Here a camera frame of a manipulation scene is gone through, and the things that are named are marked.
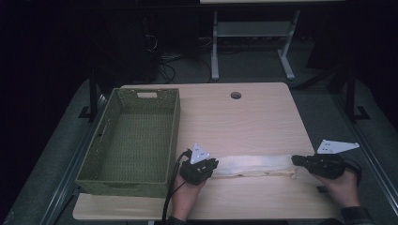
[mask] cable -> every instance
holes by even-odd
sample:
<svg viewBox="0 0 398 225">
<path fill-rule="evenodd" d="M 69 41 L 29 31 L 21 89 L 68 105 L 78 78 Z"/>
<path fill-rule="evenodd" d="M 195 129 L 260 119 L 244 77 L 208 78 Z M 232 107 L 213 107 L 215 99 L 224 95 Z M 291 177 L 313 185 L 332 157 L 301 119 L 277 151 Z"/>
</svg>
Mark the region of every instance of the cable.
<svg viewBox="0 0 398 225">
<path fill-rule="evenodd" d="M 163 79 L 166 80 L 165 84 L 174 83 L 174 78 L 176 77 L 176 70 L 169 65 L 161 64 L 161 66 L 163 66 L 163 70 L 159 69 L 159 73 L 163 77 Z M 173 76 L 171 78 L 167 74 L 166 68 L 170 68 L 173 71 Z"/>
<path fill-rule="evenodd" d="M 204 45 L 199 46 L 199 52 L 212 47 L 213 38 L 207 37 L 207 39 L 208 39 L 207 43 L 205 43 Z"/>
<path fill-rule="evenodd" d="M 356 176 L 357 176 L 357 186 L 359 186 L 360 185 L 360 179 L 362 178 L 362 167 L 360 166 L 360 164 L 357 161 L 355 161 L 355 160 L 353 160 L 351 158 L 344 158 L 344 161 L 346 161 L 346 160 L 354 163 L 357 166 L 356 167 L 356 166 L 351 165 L 351 164 L 349 164 L 347 162 L 345 163 L 345 166 L 349 170 L 353 171 L 356 174 Z"/>
<path fill-rule="evenodd" d="M 153 35 L 145 35 L 145 36 L 146 36 L 147 38 L 153 38 L 153 39 L 155 40 L 154 46 L 152 47 L 151 50 L 149 50 L 150 52 L 153 53 L 153 51 L 155 51 L 156 48 L 158 47 L 158 39 L 157 39 L 155 36 L 153 36 Z"/>
<path fill-rule="evenodd" d="M 169 206 L 169 202 L 170 202 L 170 200 L 172 199 L 172 196 L 176 193 L 176 191 L 177 191 L 179 188 L 181 188 L 181 187 L 185 184 L 185 182 L 184 182 L 184 183 L 182 183 L 182 185 L 180 185 L 176 190 L 173 190 L 174 184 L 175 184 L 175 181 L 176 181 L 176 175 L 177 175 L 178 170 L 179 170 L 180 161 L 181 161 L 181 159 L 182 159 L 184 156 L 187 157 L 187 155 L 188 155 L 188 151 L 183 152 L 181 155 L 179 155 L 178 160 L 176 161 L 175 167 L 174 167 L 174 169 L 173 169 L 173 174 L 172 174 L 172 178 L 171 178 L 171 180 L 170 180 L 169 190 L 168 190 L 168 192 L 167 192 L 166 200 L 164 201 L 163 213 L 162 213 L 162 216 L 161 216 L 161 223 L 162 223 L 163 225 L 166 224 L 167 207 Z"/>
<path fill-rule="evenodd" d="M 168 61 L 168 60 L 173 61 L 173 60 L 182 58 L 183 56 L 184 56 L 183 54 L 164 55 L 161 57 L 161 59 L 166 60 L 166 61 Z"/>
<path fill-rule="evenodd" d="M 205 66 L 208 68 L 208 71 L 209 71 L 209 73 L 210 73 L 210 76 L 209 76 L 209 78 L 208 78 L 207 83 L 210 83 L 210 82 L 211 82 L 211 78 L 212 78 L 212 76 L 211 76 L 211 67 L 210 67 L 210 65 L 208 64 L 208 62 L 206 62 L 206 61 L 203 60 L 203 59 L 197 59 L 197 60 L 198 60 L 199 62 L 205 64 Z"/>
<path fill-rule="evenodd" d="M 242 53 L 242 52 L 245 51 L 245 49 L 243 48 L 242 44 L 240 44 L 240 43 L 236 43 L 236 42 L 234 42 L 234 41 L 231 41 L 231 42 L 230 42 L 230 46 L 227 46 L 227 45 L 225 45 L 225 42 L 227 42 L 227 44 L 228 44 L 228 40 L 225 40 L 225 41 L 223 41 L 223 42 L 220 43 L 220 44 L 221 44 L 220 50 L 219 50 L 219 53 L 220 53 L 220 54 L 237 54 L 237 53 Z M 239 49 L 238 49 L 238 50 L 235 50 L 235 51 L 232 51 L 233 48 L 234 48 L 234 45 L 238 46 Z"/>
</svg>

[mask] table grommet hole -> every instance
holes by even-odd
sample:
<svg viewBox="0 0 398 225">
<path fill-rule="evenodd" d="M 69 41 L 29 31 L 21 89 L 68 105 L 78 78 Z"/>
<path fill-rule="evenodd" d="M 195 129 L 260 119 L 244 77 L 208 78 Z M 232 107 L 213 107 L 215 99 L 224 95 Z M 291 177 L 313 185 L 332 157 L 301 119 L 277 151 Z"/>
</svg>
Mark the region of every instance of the table grommet hole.
<svg viewBox="0 0 398 225">
<path fill-rule="evenodd" d="M 231 93 L 231 98 L 240 99 L 240 98 L 242 98 L 242 94 L 240 94 L 239 92 L 233 92 L 233 93 Z"/>
</svg>

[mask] basket handle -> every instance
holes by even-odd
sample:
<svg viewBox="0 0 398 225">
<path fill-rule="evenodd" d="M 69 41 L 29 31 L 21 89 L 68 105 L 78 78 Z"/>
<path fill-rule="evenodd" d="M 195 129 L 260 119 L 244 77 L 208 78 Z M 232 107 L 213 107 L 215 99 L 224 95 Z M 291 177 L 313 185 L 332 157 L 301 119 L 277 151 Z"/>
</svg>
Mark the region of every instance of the basket handle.
<svg viewBox="0 0 398 225">
<path fill-rule="evenodd" d="M 138 98 L 158 98 L 158 93 L 156 92 L 137 92 Z"/>
</svg>

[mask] table leg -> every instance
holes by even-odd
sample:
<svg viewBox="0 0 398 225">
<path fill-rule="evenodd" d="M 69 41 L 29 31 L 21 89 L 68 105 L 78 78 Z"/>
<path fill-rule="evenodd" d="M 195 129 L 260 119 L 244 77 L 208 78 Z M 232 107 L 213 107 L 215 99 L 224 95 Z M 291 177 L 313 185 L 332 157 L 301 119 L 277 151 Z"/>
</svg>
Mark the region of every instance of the table leg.
<svg viewBox="0 0 398 225">
<path fill-rule="evenodd" d="M 289 30 L 286 36 L 286 43 L 284 44 L 283 48 L 278 50 L 278 56 L 281 60 L 284 73 L 288 80 L 295 80 L 295 75 L 293 74 L 293 70 L 290 67 L 289 61 L 287 60 L 287 52 L 289 51 L 290 43 L 292 42 L 293 35 L 295 34 L 296 25 L 299 20 L 299 10 L 295 11 L 293 16 L 292 22 L 290 23 Z"/>
<path fill-rule="evenodd" d="M 217 57 L 217 11 L 215 11 L 213 22 L 213 52 L 211 53 L 211 79 L 217 81 L 219 78 L 219 59 Z"/>
</svg>

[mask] white cloth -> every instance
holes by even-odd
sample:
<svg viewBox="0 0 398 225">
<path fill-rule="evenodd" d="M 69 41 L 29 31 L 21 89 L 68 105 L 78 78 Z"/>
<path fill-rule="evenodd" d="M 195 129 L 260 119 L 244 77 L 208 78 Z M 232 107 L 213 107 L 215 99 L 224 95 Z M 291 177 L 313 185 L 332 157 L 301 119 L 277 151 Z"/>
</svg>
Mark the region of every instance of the white cloth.
<svg viewBox="0 0 398 225">
<path fill-rule="evenodd" d="M 292 175 L 296 166 L 291 155 L 217 157 L 212 177 Z"/>
</svg>

